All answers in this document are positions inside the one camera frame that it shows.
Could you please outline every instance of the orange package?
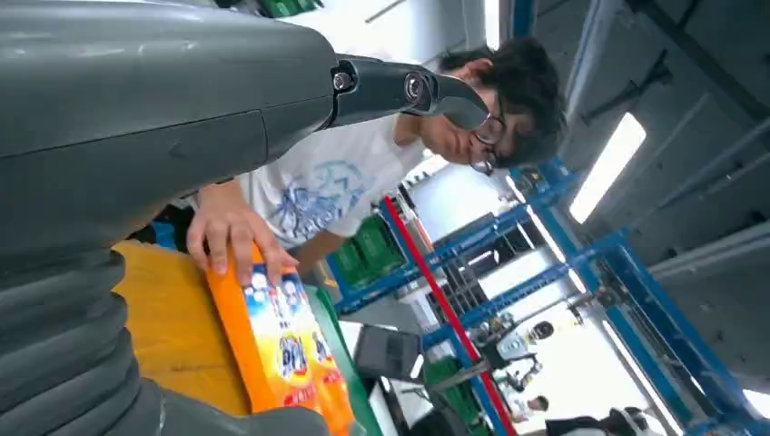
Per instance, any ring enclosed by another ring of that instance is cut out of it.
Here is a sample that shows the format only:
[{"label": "orange package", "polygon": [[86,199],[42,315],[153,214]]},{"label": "orange package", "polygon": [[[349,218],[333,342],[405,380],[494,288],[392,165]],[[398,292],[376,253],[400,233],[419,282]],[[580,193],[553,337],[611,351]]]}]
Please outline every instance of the orange package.
[{"label": "orange package", "polygon": [[256,246],[249,287],[238,284],[232,257],[225,275],[208,271],[206,276],[252,412],[304,406],[321,413],[302,338],[292,323],[284,292],[268,284]]},{"label": "orange package", "polygon": [[282,290],[289,303],[294,325],[299,331],[305,356],[315,381],[323,418],[334,436],[347,436],[356,421],[350,406],[348,385],[331,355],[321,327],[312,314],[308,295],[296,272],[283,275]]}]

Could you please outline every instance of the blue shelving rack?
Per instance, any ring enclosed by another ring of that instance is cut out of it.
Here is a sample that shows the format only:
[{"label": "blue shelving rack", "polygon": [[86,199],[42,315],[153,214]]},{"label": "blue shelving rack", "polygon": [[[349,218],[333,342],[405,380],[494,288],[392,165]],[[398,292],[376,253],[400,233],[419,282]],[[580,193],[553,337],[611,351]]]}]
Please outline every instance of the blue shelving rack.
[{"label": "blue shelving rack", "polygon": [[[577,273],[589,292],[597,292],[603,283],[597,268],[591,265],[603,263],[620,283],[626,296],[619,305],[605,309],[606,321],[631,352],[684,434],[770,434],[768,421],[756,413],[736,379],[640,262],[628,243],[627,233],[621,230],[589,246],[578,246],[551,209],[559,196],[575,185],[577,177],[569,173],[559,160],[541,165],[539,172],[542,178],[524,203],[489,220],[487,225],[475,226],[473,230],[456,236],[445,247],[425,256],[430,269],[435,270],[467,250],[491,243],[514,229],[517,223],[529,220],[528,207],[537,213],[565,254],[564,262],[466,312],[460,317],[462,326],[465,329],[478,326],[502,309],[565,277],[570,270]],[[512,170],[511,176],[516,181],[521,180],[517,170]],[[386,221],[392,223],[392,217],[387,212],[383,215]],[[339,283],[343,298],[336,308],[340,314],[355,312],[419,278],[416,266],[408,263],[362,289],[352,289],[345,283]],[[442,325],[423,337],[426,348],[444,341],[455,345],[464,365],[472,364],[455,343],[457,336],[448,325]],[[650,346],[652,342],[662,344],[666,356],[659,355],[660,351]],[[697,382],[702,392],[693,389],[691,380]],[[473,385],[482,406],[487,409],[489,399],[480,383],[474,381]],[[690,400],[698,395],[701,396],[699,401]]]}]

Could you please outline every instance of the white t-shirt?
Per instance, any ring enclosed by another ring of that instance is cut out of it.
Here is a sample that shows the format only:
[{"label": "white t-shirt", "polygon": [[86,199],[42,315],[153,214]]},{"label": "white t-shirt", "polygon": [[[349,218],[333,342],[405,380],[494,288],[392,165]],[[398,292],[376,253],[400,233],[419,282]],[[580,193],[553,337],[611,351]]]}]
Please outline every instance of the white t-shirt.
[{"label": "white t-shirt", "polygon": [[393,142],[397,115],[324,130],[240,176],[243,194],[285,248],[321,230],[353,236],[371,204],[422,160],[424,146]]},{"label": "white t-shirt", "polygon": [[535,412],[529,408],[529,405],[522,400],[516,399],[509,401],[508,405],[510,406],[510,414],[518,420],[526,421],[535,414]]}]

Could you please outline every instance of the red beam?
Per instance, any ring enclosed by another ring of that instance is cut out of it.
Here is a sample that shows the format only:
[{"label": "red beam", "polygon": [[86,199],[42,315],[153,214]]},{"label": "red beam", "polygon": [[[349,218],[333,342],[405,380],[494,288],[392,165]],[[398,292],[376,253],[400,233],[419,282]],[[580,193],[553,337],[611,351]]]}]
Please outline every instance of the red beam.
[{"label": "red beam", "polygon": [[[425,262],[425,258],[422,257],[422,254],[420,254],[420,251],[417,249],[417,245],[414,243],[414,240],[411,239],[411,235],[409,234],[409,231],[407,231],[407,226],[404,225],[404,222],[399,216],[399,211],[396,209],[396,205],[393,204],[393,201],[389,197],[385,197],[382,202],[385,203],[385,208],[388,209],[388,212],[393,217],[393,222],[396,224],[396,227],[398,227],[398,232],[401,233],[401,235],[404,237],[404,242],[407,244],[407,250],[410,252],[411,257],[414,259],[417,267],[420,268],[422,275],[424,275],[425,279],[428,281],[428,286],[430,286],[430,289],[433,291],[433,295],[436,297],[436,301],[439,302],[441,310],[447,316],[449,325],[458,335],[460,343],[462,344],[462,348],[465,349],[472,361],[478,360],[481,357],[479,352],[476,350],[473,342],[471,342],[468,338],[468,335],[465,334],[465,329],[462,328],[462,324],[459,321],[457,313],[454,309],[452,309],[451,304],[449,304],[447,295],[444,293],[444,291],[441,290],[439,284],[436,283],[436,278],[433,276],[433,272]],[[510,422],[506,408],[503,405],[503,400],[500,398],[500,394],[495,388],[495,384],[492,381],[491,375],[489,375],[489,372],[483,372],[480,377],[482,383],[484,384],[484,391],[487,392],[489,399],[492,400],[492,405],[495,407],[495,411],[498,413],[500,421],[502,421],[503,426],[506,429],[506,433],[508,436],[518,436],[516,429],[513,428],[513,424]]]}]

